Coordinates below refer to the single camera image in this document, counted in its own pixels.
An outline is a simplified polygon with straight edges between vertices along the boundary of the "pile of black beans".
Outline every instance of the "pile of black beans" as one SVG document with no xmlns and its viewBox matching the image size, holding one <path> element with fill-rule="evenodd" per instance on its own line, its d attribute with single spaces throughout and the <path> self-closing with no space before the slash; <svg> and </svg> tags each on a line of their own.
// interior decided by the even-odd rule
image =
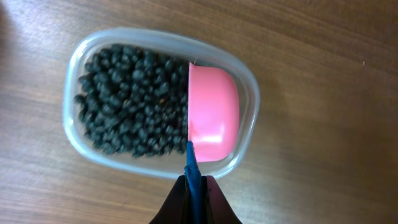
<svg viewBox="0 0 398 224">
<path fill-rule="evenodd" d="M 114 44 L 95 53 L 85 70 L 74 101 L 95 149 L 133 157 L 185 152 L 187 60 Z"/>
</svg>

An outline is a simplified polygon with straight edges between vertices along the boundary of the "table surface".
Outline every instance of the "table surface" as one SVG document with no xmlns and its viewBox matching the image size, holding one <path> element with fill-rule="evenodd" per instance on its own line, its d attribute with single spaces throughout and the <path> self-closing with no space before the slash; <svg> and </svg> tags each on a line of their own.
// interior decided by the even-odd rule
<svg viewBox="0 0 398 224">
<path fill-rule="evenodd" d="M 3 0 L 0 223 L 148 223 L 174 180 L 82 158 L 62 127 L 68 60 L 116 26 L 194 37 L 255 74 L 249 149 L 218 180 L 243 223 L 398 223 L 395 0 Z"/>
</svg>

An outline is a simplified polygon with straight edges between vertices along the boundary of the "wood grain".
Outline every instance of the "wood grain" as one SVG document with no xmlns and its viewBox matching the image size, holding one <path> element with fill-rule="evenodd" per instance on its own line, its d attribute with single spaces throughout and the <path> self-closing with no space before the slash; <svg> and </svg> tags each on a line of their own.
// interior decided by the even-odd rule
<svg viewBox="0 0 398 224">
<path fill-rule="evenodd" d="M 395 0 L 3 0 L 0 223 L 148 223 L 172 180 L 83 159 L 62 128 L 74 47 L 115 26 L 235 54 L 261 110 L 218 181 L 243 223 L 398 223 Z"/>
</svg>

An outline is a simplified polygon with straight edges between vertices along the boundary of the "pink scoop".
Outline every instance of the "pink scoop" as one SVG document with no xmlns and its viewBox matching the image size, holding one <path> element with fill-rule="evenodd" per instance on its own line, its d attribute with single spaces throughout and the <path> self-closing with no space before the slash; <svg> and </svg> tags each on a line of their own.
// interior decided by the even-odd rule
<svg viewBox="0 0 398 224">
<path fill-rule="evenodd" d="M 224 159 L 239 131 L 238 91 L 231 76 L 212 67 L 189 66 L 188 140 L 198 162 Z"/>
</svg>

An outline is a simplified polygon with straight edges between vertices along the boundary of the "clear plastic container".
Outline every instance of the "clear plastic container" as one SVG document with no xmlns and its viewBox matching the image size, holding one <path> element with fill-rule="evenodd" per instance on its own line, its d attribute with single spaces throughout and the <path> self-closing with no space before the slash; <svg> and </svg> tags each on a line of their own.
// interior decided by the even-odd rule
<svg viewBox="0 0 398 224">
<path fill-rule="evenodd" d="M 107 29 L 95 32 L 79 43 L 69 62 L 63 98 L 63 127 L 75 149 L 89 160 L 115 169 L 170 179 L 176 179 L 184 173 L 185 155 L 172 152 L 169 156 L 144 156 L 139 159 L 132 158 L 130 154 L 107 156 L 94 150 L 90 141 L 83 137 L 85 129 L 77 118 L 79 107 L 73 103 L 73 97 L 81 91 L 77 79 L 84 74 L 84 64 L 95 52 L 116 43 L 178 55 L 200 65 L 222 68 L 231 74 L 239 93 L 238 140 L 234 150 L 225 159 L 199 163 L 202 175 L 212 175 L 216 179 L 231 172 L 244 157 L 259 111 L 260 92 L 254 75 L 239 59 L 224 50 L 188 37 L 156 30 Z"/>
</svg>

